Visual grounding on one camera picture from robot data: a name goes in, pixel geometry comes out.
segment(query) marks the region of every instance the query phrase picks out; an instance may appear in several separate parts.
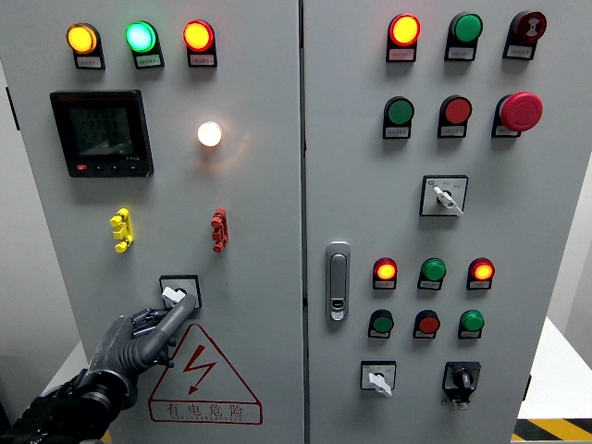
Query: digital power meter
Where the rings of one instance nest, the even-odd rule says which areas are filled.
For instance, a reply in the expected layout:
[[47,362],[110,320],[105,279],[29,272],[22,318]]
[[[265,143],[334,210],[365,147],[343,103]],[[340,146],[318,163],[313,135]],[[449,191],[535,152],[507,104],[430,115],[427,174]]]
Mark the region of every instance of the digital power meter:
[[140,91],[52,92],[49,97],[72,178],[152,176]]

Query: yellow indicator light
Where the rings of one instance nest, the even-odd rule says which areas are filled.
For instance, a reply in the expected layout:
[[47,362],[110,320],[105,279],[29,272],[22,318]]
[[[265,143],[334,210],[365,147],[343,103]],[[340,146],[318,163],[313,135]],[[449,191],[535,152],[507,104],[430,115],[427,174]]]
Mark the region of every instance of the yellow indicator light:
[[76,23],[68,28],[66,40],[77,54],[90,54],[96,49],[98,36],[96,29],[87,23]]
[[392,264],[383,264],[378,268],[376,274],[384,280],[393,279],[397,274],[397,268]]

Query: red triangle sign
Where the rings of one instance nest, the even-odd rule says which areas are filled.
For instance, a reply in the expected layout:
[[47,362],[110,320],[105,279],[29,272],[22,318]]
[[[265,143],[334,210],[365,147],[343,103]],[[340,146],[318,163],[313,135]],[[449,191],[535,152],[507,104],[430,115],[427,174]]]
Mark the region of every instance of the red triangle sign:
[[263,423],[261,402],[202,326],[189,325],[172,358],[148,400],[154,422]]

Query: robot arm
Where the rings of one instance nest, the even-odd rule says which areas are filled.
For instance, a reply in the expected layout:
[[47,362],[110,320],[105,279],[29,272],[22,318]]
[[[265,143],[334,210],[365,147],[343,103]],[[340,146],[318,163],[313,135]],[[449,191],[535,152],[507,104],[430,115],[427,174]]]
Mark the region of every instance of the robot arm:
[[172,310],[121,316],[104,335],[89,369],[36,398],[0,444],[74,444],[100,439],[121,410],[138,398],[138,376],[156,364],[172,367],[168,346],[193,312],[188,294]]

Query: yellow terminal connector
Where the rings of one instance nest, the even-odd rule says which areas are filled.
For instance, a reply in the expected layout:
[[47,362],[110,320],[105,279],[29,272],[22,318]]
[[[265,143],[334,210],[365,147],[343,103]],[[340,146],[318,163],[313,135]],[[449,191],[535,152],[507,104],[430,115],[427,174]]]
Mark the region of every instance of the yellow terminal connector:
[[115,246],[115,251],[125,252],[133,243],[130,210],[120,208],[109,220],[109,225],[113,227],[113,239],[121,241]]

